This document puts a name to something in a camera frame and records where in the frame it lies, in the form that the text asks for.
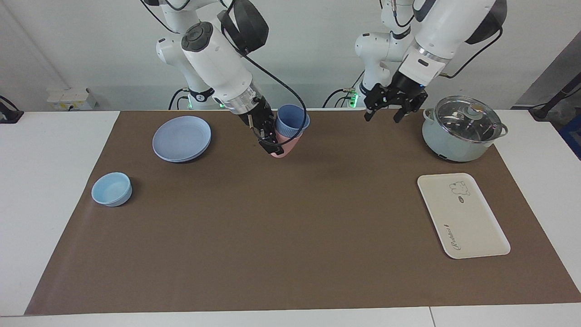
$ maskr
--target light blue bowl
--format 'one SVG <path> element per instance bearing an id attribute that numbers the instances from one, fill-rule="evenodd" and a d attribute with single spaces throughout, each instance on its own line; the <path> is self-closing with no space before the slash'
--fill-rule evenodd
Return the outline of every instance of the light blue bowl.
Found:
<path id="1" fill-rule="evenodd" d="M 93 200 L 107 207 L 118 207 L 131 197 L 133 189 L 124 173 L 109 173 L 101 177 L 91 190 Z"/>

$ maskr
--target blue plate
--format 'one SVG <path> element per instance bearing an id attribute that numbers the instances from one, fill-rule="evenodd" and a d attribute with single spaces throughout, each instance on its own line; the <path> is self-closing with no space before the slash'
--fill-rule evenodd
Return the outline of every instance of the blue plate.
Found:
<path id="1" fill-rule="evenodd" d="M 199 157 L 210 145 L 210 125 L 195 116 L 174 118 L 153 136 L 153 152 L 169 162 L 186 162 Z"/>

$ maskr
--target blue cup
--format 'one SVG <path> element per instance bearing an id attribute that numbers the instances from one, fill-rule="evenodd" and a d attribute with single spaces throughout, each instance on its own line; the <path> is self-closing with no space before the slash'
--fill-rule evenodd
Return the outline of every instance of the blue cup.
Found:
<path id="1" fill-rule="evenodd" d="M 296 105 L 284 105 L 278 109 L 275 128 L 280 135 L 291 138 L 300 129 L 300 125 L 303 123 L 303 119 L 303 108 Z M 304 126 L 297 137 L 303 134 L 310 123 L 311 118 L 307 114 L 307 120 L 304 122 Z"/>

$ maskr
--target green indicator light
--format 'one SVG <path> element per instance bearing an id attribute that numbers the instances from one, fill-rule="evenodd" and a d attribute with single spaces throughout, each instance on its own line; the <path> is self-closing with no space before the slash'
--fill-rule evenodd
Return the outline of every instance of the green indicator light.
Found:
<path id="1" fill-rule="evenodd" d="M 351 96 L 351 99 L 349 100 L 349 106 L 351 108 L 357 107 L 357 100 L 359 100 L 359 94 L 355 93 L 353 96 Z"/>

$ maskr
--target cooking pot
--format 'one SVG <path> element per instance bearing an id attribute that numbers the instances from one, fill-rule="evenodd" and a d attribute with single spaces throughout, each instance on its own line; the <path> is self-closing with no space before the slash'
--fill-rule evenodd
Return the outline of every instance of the cooking pot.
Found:
<path id="1" fill-rule="evenodd" d="M 499 137 L 508 134 L 494 110 L 460 95 L 447 97 L 424 110 L 422 134 L 439 157 L 457 162 L 480 158 Z"/>

